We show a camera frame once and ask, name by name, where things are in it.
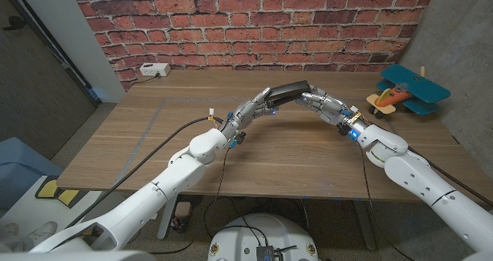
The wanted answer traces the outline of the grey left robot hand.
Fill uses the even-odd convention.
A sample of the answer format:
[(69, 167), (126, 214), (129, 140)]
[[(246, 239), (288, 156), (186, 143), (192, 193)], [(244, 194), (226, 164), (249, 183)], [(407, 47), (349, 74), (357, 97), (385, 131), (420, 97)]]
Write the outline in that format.
[(220, 131), (230, 141), (240, 130), (263, 115), (275, 115), (277, 107), (269, 108), (265, 98), (271, 93), (271, 87), (265, 88), (255, 98), (240, 104), (233, 114), (220, 126)]

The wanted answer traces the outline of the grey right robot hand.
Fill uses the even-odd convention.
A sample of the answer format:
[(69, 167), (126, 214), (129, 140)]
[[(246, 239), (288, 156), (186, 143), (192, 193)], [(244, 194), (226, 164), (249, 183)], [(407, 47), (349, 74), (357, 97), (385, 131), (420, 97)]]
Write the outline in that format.
[(309, 87), (310, 91), (303, 92), (295, 103), (316, 112), (326, 123), (335, 125), (341, 136), (350, 136), (355, 140), (370, 125), (362, 115), (351, 122), (356, 117), (355, 111), (351, 111), (344, 102), (335, 99), (323, 89), (314, 85)]

